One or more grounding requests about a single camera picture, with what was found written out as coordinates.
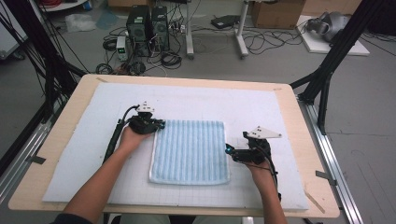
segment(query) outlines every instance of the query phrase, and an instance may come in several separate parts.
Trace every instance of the computer tower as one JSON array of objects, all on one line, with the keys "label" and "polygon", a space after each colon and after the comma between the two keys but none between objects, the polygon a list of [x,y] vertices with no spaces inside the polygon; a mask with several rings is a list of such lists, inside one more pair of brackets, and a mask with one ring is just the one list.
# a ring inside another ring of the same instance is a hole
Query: computer tower
[{"label": "computer tower", "polygon": [[155,36],[155,49],[157,51],[169,50],[169,32],[166,7],[155,7],[151,11],[151,22]]},{"label": "computer tower", "polygon": [[129,38],[132,43],[133,50],[138,56],[149,56],[150,50],[153,49],[152,23],[149,14],[149,6],[134,5],[126,22]]}]

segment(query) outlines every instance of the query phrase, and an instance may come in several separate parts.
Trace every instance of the towel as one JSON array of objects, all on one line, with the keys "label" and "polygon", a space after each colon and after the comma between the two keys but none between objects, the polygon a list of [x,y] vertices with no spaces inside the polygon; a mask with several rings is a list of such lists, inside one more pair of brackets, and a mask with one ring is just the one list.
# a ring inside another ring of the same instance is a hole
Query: towel
[{"label": "towel", "polygon": [[157,132],[149,179],[175,185],[217,185],[230,180],[224,124],[167,120]]}]

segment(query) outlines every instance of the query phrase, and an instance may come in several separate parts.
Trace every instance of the table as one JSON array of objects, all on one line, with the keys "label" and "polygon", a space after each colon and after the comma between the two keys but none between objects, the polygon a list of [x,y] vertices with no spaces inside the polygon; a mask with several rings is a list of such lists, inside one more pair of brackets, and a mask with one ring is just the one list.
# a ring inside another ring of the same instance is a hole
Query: table
[{"label": "table", "polygon": [[[63,149],[90,102],[96,86],[101,82],[134,83],[163,86],[209,87],[220,89],[241,89],[273,91],[282,111],[286,129],[290,137],[293,153],[300,170],[309,209],[303,212],[286,212],[287,217],[338,217],[338,205],[332,194],[328,180],[317,177],[315,171],[323,172],[318,153],[306,127],[302,112],[291,87],[287,84],[254,83],[239,81],[183,79],[166,77],[115,77],[86,75],[67,103],[61,116],[53,126],[47,140],[37,156],[47,159],[42,165],[32,163],[23,180],[9,201],[9,208],[16,210],[62,211],[65,203],[43,203],[41,201],[52,178]],[[259,209],[230,209],[205,207],[142,206],[109,204],[105,212],[148,213],[179,215],[222,215],[222,216],[262,216]]]}]

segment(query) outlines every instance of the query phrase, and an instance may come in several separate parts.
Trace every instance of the metal stand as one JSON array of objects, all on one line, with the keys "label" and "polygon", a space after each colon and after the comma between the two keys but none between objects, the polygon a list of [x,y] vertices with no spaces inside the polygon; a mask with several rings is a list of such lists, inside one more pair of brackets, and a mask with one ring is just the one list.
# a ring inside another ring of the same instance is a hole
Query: metal stand
[{"label": "metal stand", "polygon": [[321,134],[319,126],[315,123],[318,119],[317,110],[313,105],[306,104],[302,105],[302,108],[305,109],[305,112],[309,117],[312,129],[314,130],[314,134],[317,138],[318,146],[321,149],[321,156],[327,164],[329,178],[331,180],[336,180],[336,185],[334,187],[337,190],[340,202],[343,205],[343,210],[349,223],[362,224],[363,221],[361,220],[361,214],[359,213],[358,206],[355,204],[352,194],[349,191],[347,182],[344,179],[343,171],[341,170],[338,160],[332,150],[330,140],[326,135]]},{"label": "metal stand", "polygon": [[242,5],[241,18],[239,19],[239,28],[235,30],[235,37],[239,48],[241,49],[241,59],[245,59],[248,56],[248,49],[245,44],[244,37],[242,37],[242,32],[244,31],[245,18],[248,13],[248,0],[244,0]]},{"label": "metal stand", "polygon": [[187,57],[189,59],[194,59],[194,46],[192,44],[192,33],[191,33],[191,19],[190,17],[190,4],[191,0],[187,0],[187,33],[186,33],[186,48],[187,48]]},{"label": "metal stand", "polygon": [[[242,5],[241,17],[239,19],[239,28],[235,30],[235,37],[238,43],[239,48],[241,49],[241,59],[245,59],[248,56],[248,49],[245,44],[245,40],[242,37],[242,32],[244,30],[245,18],[248,13],[248,2],[249,0],[244,0]],[[192,34],[191,34],[191,15],[190,15],[190,4],[191,0],[187,0],[187,24],[186,24],[186,48],[187,48],[187,57],[189,59],[194,59],[194,46],[192,44]]]},{"label": "metal stand", "polygon": [[79,77],[86,74],[73,64],[68,63],[64,59],[62,53],[57,51],[41,22],[38,20],[29,1],[4,0],[4,3],[29,37],[30,42],[34,45],[35,50],[39,54],[38,56],[32,55],[32,52],[15,32],[12,24],[7,21],[6,17],[0,15],[0,23],[15,38],[21,46],[21,49],[24,50],[35,71],[46,79],[46,100],[14,144],[8,149],[5,157],[0,160],[0,175],[5,172],[21,151],[21,148],[37,124],[39,122],[45,123],[53,116],[54,103],[58,97],[60,95],[70,96],[72,94],[77,86],[77,82],[74,80],[72,73]]},{"label": "metal stand", "polygon": [[290,84],[295,89],[309,83],[304,92],[299,94],[299,99],[308,105],[312,105],[317,95],[321,92],[318,126],[322,134],[326,134],[324,125],[332,74],[355,45],[371,18],[381,8],[383,3],[384,0],[363,0],[346,25],[346,28],[338,36],[320,67],[312,74]]}]

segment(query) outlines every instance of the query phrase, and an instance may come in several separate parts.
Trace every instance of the black cable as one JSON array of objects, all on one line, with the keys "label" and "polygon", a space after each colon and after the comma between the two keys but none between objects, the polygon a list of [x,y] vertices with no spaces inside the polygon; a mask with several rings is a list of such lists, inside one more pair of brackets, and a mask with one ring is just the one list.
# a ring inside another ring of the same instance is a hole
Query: black cable
[{"label": "black cable", "polygon": [[371,42],[371,41],[370,41],[370,40],[368,40],[368,39],[365,39],[365,38],[364,38],[364,37],[362,37],[362,36],[361,36],[361,39],[363,39],[363,40],[367,41],[368,43],[370,43],[370,44],[372,44],[372,45],[376,46],[376,47],[377,47],[377,48],[379,48],[379,49],[382,49],[382,50],[384,50],[385,52],[387,52],[387,53],[389,53],[389,54],[391,54],[391,55],[393,55],[393,56],[396,56],[396,54],[394,54],[394,53],[392,53],[392,52],[388,51],[387,49],[384,49],[384,48],[381,48],[381,47],[379,47],[377,44],[375,44],[375,43]]}]

